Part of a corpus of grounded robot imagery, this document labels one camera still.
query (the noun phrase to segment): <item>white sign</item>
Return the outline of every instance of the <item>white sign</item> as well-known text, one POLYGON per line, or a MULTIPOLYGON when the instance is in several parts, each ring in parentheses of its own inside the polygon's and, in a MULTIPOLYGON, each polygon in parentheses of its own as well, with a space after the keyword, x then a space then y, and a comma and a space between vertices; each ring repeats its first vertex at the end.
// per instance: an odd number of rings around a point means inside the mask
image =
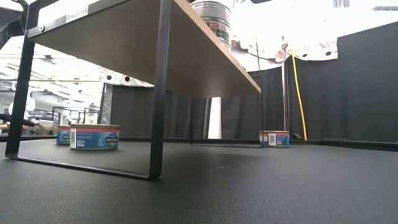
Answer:
POLYGON ((83 16, 87 16, 87 15, 88 15, 88 6, 81 8, 73 13, 68 14, 65 23, 74 21, 75 19, 79 19, 79 18, 81 18, 83 16))

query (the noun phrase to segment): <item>stacked cans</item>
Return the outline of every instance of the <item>stacked cans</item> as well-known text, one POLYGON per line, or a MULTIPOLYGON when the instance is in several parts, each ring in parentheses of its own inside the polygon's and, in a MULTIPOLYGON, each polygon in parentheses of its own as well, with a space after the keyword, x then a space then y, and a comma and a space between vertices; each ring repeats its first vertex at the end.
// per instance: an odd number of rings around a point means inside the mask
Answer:
POLYGON ((199 0, 191 7, 206 22, 224 46, 231 51, 231 10, 219 1, 199 0))

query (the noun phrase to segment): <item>wall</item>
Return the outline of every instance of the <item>wall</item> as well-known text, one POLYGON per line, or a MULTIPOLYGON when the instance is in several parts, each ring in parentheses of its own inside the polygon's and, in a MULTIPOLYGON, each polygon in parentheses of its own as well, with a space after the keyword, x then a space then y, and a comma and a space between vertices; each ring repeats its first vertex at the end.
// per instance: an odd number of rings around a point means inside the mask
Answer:
MULTIPOLYGON (((284 130, 282 69, 261 71, 264 129, 284 130)), ((260 85, 260 79, 254 79, 260 85)), ((261 96, 234 96, 221 100, 223 139, 257 139, 261 130, 261 96)))
MULTIPOLYGON (((338 60, 297 61, 309 139, 397 142, 398 22, 338 39, 338 60)), ((302 122, 292 62, 287 62, 292 127, 302 122)))
MULTIPOLYGON (((113 86, 111 124, 121 125, 121 135, 150 137, 152 134, 153 88, 113 86)), ((193 133, 203 137, 205 123, 204 99, 193 102, 193 133)), ((190 131, 190 99, 171 92, 166 94, 164 136, 188 138, 190 131)))

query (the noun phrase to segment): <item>table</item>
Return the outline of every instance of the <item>table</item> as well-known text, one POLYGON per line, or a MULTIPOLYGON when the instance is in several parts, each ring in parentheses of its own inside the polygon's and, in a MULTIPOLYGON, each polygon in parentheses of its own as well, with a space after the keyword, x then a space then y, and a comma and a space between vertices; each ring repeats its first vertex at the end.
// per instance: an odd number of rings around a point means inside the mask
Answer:
MULTIPOLYGON (((5 143, 0 143, 4 153, 5 143)), ((21 142, 20 155, 147 172, 148 142, 113 152, 21 142)), ((164 144, 147 182, 0 159, 0 223, 394 223, 398 153, 164 144)))

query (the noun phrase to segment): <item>yellow pole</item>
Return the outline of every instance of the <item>yellow pole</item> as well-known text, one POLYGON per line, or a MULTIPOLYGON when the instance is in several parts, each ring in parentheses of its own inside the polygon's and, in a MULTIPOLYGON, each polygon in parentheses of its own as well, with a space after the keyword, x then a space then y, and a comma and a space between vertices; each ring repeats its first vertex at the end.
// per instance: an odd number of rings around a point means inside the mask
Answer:
POLYGON ((305 118, 304 118, 303 104, 301 103, 299 81, 297 80, 297 69, 296 69, 296 61, 294 60, 294 50, 292 50, 292 60, 293 60, 294 79, 296 81, 296 90, 297 90, 298 103, 300 105, 301 120, 302 120, 302 123, 303 123, 304 140, 307 140, 307 129, 305 128, 305 118))

